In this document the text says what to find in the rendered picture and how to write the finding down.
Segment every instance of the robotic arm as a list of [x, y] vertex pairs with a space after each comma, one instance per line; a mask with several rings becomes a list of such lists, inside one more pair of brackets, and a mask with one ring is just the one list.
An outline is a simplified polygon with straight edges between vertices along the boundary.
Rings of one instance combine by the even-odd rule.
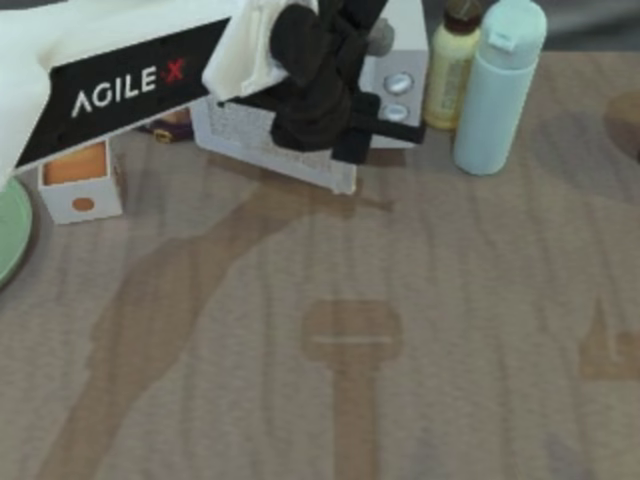
[[271, 136], [363, 163], [378, 120], [358, 78], [387, 0], [69, 0], [0, 12], [0, 188], [14, 172], [213, 94], [275, 112]]

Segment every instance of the orange circle on box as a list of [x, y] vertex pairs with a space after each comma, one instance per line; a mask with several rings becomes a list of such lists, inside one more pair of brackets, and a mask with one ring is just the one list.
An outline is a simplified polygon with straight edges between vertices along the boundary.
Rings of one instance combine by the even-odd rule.
[[95, 206], [96, 204], [90, 198], [76, 198], [73, 201], [73, 208], [78, 212], [90, 212]]

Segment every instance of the wooden table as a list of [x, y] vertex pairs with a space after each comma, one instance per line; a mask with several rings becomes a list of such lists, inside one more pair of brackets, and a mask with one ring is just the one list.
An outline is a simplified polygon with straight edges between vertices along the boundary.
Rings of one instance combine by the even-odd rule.
[[[637, 479], [639, 99], [640, 55], [546, 54], [503, 173], [429, 132], [356, 198], [119, 138], [126, 216], [41, 210], [0, 294], [0, 478]], [[398, 351], [350, 420], [304, 346], [353, 321]]]

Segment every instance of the small box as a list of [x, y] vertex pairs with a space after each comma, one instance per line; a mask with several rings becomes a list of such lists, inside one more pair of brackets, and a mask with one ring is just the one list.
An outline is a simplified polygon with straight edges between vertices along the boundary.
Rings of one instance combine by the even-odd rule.
[[82, 148], [41, 166], [38, 190], [58, 225], [123, 213], [122, 174], [108, 142]]

